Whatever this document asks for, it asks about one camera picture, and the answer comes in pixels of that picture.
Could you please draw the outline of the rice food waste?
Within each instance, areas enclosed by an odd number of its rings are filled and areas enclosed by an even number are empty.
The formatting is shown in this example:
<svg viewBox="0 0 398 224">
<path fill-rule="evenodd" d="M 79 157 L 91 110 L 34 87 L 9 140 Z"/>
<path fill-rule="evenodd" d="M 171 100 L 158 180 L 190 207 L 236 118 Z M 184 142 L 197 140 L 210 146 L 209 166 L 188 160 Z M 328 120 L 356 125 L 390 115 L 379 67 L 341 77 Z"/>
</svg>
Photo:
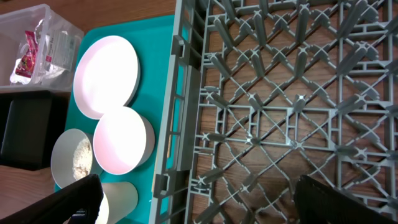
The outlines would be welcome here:
<svg viewBox="0 0 398 224">
<path fill-rule="evenodd" d="M 81 140 L 73 153 L 73 177 L 80 180 L 91 171 L 93 163 L 93 152 L 88 138 Z"/>
</svg>

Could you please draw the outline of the white paper cup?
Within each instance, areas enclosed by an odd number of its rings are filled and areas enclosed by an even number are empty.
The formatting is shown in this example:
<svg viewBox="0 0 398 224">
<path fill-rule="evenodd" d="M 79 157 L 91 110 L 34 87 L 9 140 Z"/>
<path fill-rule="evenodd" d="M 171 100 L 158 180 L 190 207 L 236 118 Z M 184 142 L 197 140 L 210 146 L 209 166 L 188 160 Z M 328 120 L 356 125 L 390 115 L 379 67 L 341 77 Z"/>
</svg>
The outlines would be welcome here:
<svg viewBox="0 0 398 224">
<path fill-rule="evenodd" d="M 117 223 L 137 207 L 139 196 L 132 183 L 102 183 L 102 188 L 103 199 L 95 224 Z"/>
</svg>

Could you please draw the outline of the red snack wrapper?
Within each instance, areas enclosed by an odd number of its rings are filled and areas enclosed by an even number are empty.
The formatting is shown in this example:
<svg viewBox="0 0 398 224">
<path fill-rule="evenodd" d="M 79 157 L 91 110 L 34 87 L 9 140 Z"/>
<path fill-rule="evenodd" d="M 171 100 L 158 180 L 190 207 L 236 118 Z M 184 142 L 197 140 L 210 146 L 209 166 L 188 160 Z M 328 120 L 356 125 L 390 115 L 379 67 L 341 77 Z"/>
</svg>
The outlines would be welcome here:
<svg viewBox="0 0 398 224">
<path fill-rule="evenodd" d="M 34 72 L 39 46 L 34 32 L 26 30 L 25 36 L 27 39 L 28 49 L 17 65 L 16 74 L 26 78 L 31 78 Z"/>
</svg>

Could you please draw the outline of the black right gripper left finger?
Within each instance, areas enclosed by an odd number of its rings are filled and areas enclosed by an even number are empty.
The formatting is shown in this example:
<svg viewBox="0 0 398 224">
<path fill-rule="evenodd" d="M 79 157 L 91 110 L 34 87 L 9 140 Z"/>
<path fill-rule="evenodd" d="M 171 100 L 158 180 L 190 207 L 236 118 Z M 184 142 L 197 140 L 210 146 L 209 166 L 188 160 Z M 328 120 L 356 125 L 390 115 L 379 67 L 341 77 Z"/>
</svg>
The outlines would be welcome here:
<svg viewBox="0 0 398 224">
<path fill-rule="evenodd" d="M 95 223 L 102 199 L 100 178 L 90 174 L 1 219 L 1 223 Z"/>
</svg>

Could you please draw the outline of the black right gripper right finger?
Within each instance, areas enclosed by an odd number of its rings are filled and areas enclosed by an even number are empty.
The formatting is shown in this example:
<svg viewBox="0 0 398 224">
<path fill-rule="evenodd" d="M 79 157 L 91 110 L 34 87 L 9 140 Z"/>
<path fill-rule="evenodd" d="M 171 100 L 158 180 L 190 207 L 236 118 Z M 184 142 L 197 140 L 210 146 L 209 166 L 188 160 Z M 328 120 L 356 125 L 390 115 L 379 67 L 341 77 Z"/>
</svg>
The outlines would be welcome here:
<svg viewBox="0 0 398 224">
<path fill-rule="evenodd" d="M 303 224 L 395 222 L 307 175 L 300 176 L 296 183 L 294 204 Z"/>
</svg>

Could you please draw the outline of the grey bowl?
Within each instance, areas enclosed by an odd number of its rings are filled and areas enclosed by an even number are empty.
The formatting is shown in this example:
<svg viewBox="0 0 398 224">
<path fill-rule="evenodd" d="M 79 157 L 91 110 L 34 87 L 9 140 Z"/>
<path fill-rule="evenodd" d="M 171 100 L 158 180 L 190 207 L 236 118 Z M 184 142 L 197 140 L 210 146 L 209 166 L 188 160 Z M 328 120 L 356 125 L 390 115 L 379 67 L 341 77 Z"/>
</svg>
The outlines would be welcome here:
<svg viewBox="0 0 398 224">
<path fill-rule="evenodd" d="M 73 153 L 78 143 L 84 138 L 90 140 L 93 152 L 93 135 L 86 134 L 79 129 L 69 129 L 62 133 L 53 147 L 50 167 L 52 177 L 60 188 L 64 188 L 76 181 L 72 170 Z M 93 152 L 93 163 L 89 174 L 100 175 L 102 172 L 103 169 L 97 163 Z"/>
</svg>

